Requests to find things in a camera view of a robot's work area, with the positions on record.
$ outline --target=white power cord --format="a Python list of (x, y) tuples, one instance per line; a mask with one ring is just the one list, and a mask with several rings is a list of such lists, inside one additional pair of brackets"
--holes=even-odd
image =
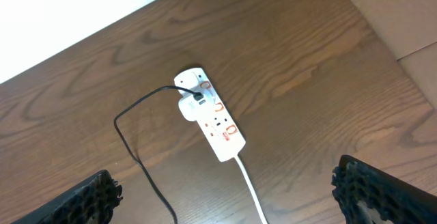
[(266, 217), (264, 216), (264, 213), (262, 212), (261, 204), (259, 204), (257, 193), (255, 192), (255, 189), (253, 188), (251, 179), (249, 178), (249, 175), (247, 174), (246, 168), (244, 168), (243, 162), (241, 161), (241, 159), (238, 155), (235, 157), (235, 160), (237, 161), (238, 166), (240, 166), (241, 172), (243, 173), (244, 179), (246, 180), (249, 191), (252, 194), (252, 198), (253, 198), (253, 201), (255, 202), (255, 206), (257, 208), (258, 215), (259, 215), (259, 218), (261, 219), (262, 224), (268, 224)]

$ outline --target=wood grain surface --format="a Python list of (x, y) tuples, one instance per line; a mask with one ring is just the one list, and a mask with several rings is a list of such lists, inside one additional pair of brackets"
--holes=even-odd
[[(202, 66), (239, 123), (270, 223), (342, 223), (331, 171), (351, 154), (437, 193), (430, 104), (349, 0), (158, 0), (0, 85), (0, 222), (99, 169), (124, 187), (114, 223), (171, 223), (113, 129), (121, 110)], [(120, 121), (181, 223), (258, 223), (177, 92)]]

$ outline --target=wooden table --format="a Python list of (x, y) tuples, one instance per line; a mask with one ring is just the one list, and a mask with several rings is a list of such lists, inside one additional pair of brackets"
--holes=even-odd
[[(242, 129), (273, 223), (340, 223), (331, 170), (351, 154), (436, 192), (432, 108), (349, 0), (158, 0), (0, 85), (0, 221), (99, 169), (124, 186), (114, 223), (170, 223), (112, 121), (202, 66)], [(258, 223), (241, 172), (220, 163), (177, 92), (120, 121), (181, 223)]]

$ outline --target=charging cable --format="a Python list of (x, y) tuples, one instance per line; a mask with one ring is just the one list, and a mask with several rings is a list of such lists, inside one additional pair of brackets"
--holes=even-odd
[(255, 192), (255, 189), (253, 188), (251, 179), (249, 178), (249, 175), (247, 174), (246, 168), (244, 167), (243, 162), (241, 161), (240, 157), (237, 155), (235, 157), (235, 160), (238, 163), (238, 166), (240, 166), (241, 172), (243, 173), (244, 179), (246, 180), (247, 187), (249, 188), (249, 191), (252, 194), (253, 201), (255, 202), (255, 207), (257, 208), (259, 218), (261, 219), (262, 224), (268, 224), (266, 217), (264, 216), (264, 212), (262, 211), (261, 204), (259, 204), (257, 193)]
[[(150, 96), (152, 96), (153, 94), (162, 91), (162, 90), (167, 90), (167, 89), (177, 89), (177, 90), (182, 90), (185, 92), (188, 92), (190, 94), (193, 95), (195, 100), (201, 100), (203, 98), (203, 94), (200, 92), (193, 92), (189, 89), (183, 88), (183, 87), (178, 87), (178, 86), (164, 86), (164, 87), (159, 87), (158, 89), (155, 89), (154, 91), (148, 93), (147, 95), (143, 96), (142, 98), (140, 98), (138, 101), (134, 102), (133, 104), (131, 104), (128, 108), (124, 109), (120, 114), (118, 114), (117, 116), (115, 116), (114, 118), (114, 127), (115, 130), (117, 131), (118, 135), (120, 136), (120, 139), (122, 139), (124, 146), (126, 147), (126, 149), (128, 150), (130, 156), (132, 157), (132, 159), (140, 166), (140, 168), (143, 170), (143, 173), (145, 174), (145, 176), (147, 177), (147, 179), (149, 180), (150, 185), (152, 186), (154, 192), (156, 193), (156, 195), (159, 197), (159, 199), (162, 201), (162, 203), (165, 205), (165, 207), (168, 209), (168, 211), (170, 212), (171, 216), (173, 217), (173, 222), (174, 224), (178, 224), (178, 217), (176, 216), (175, 211), (173, 210), (173, 208), (171, 207), (170, 203), (165, 199), (164, 195), (159, 191), (158, 187), (155, 185), (152, 177), (150, 176), (149, 172), (147, 171), (147, 169), (145, 168), (143, 162), (141, 162), (140, 158), (137, 158), (133, 153), (132, 150), (130, 149), (128, 142), (126, 141), (126, 139), (124, 138), (122, 132), (120, 131), (120, 129), (118, 128), (117, 125), (117, 120), (123, 116), (125, 113), (127, 113), (128, 111), (130, 111), (132, 108), (134, 108), (135, 106), (137, 106), (140, 102), (144, 101), (146, 98), (149, 98)], [(246, 169), (244, 168), (244, 164), (241, 161), (240, 157), (237, 155), (235, 157), (235, 160), (238, 163), (238, 166), (240, 166), (241, 168), (241, 172), (243, 173), (244, 179), (246, 180), (247, 186), (249, 188), (249, 191), (252, 194), (252, 198), (253, 201), (255, 202), (255, 206), (257, 208), (258, 211), (258, 215), (261, 219), (262, 224), (268, 224), (266, 217), (264, 216), (264, 213), (262, 211), (261, 205), (259, 204), (259, 200), (257, 197), (257, 194), (255, 192), (255, 189), (253, 188), (253, 185), (251, 183), (251, 180), (249, 178), (249, 175), (246, 172)]]

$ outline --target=extension cord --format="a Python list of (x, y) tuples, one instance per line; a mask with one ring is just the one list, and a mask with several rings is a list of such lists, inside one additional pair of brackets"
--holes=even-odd
[(224, 102), (212, 86), (211, 80), (201, 68), (191, 68), (179, 73), (174, 81), (178, 87), (203, 94), (203, 97), (199, 98), (191, 93), (179, 90), (182, 94), (182, 98), (179, 100), (179, 109), (185, 119), (191, 122), (197, 121), (219, 161), (225, 162), (231, 158), (236, 159), (252, 194), (261, 222), (267, 224), (255, 189), (238, 156), (246, 141), (226, 109)]

